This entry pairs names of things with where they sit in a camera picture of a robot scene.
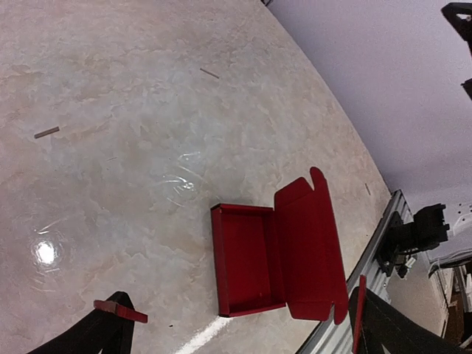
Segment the red paper box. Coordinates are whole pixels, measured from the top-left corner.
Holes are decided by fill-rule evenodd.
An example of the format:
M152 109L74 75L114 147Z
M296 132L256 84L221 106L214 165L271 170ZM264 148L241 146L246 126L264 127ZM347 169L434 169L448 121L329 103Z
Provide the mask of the red paper box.
M211 209L218 314L287 307L294 319L341 324L349 295L327 180L317 167L274 194L274 206Z

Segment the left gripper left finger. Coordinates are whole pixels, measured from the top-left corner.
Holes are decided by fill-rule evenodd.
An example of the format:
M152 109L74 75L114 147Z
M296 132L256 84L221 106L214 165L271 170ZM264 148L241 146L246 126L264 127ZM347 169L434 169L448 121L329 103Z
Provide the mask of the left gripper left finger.
M134 322L112 313L93 310L77 324L33 353L130 353Z

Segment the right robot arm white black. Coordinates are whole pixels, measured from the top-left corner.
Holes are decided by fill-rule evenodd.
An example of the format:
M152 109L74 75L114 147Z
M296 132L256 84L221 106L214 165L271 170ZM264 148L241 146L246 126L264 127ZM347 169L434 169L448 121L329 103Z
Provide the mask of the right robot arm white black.
M449 2L441 8L440 12L451 31L457 36L454 46L460 52L465 65L461 87L471 100L471 2Z

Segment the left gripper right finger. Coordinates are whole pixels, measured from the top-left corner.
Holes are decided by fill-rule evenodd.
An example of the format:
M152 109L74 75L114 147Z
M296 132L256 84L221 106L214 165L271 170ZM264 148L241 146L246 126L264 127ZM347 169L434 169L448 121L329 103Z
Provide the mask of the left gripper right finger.
M349 301L353 353L464 353L464 349L419 326L369 289L359 315L359 295L357 287Z

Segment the torn red paper scrap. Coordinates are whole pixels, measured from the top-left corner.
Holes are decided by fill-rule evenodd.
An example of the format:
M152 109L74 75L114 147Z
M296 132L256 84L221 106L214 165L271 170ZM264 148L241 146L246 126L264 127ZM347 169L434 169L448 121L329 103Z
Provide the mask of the torn red paper scrap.
M148 316L144 313L136 311L132 308L126 307L119 304L118 302L111 300L94 300L94 309L101 310L107 313L112 313L115 316L118 316L123 319L127 319L133 322L140 322L147 324Z

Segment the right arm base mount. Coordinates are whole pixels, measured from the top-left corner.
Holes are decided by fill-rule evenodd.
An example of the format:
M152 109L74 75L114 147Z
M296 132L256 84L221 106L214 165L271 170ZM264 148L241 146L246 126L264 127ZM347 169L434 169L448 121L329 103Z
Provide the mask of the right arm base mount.
M404 223L395 211L375 253L380 269L390 277L399 260L422 251L437 248L448 240L450 226L445 222L445 204L426 206L413 221Z

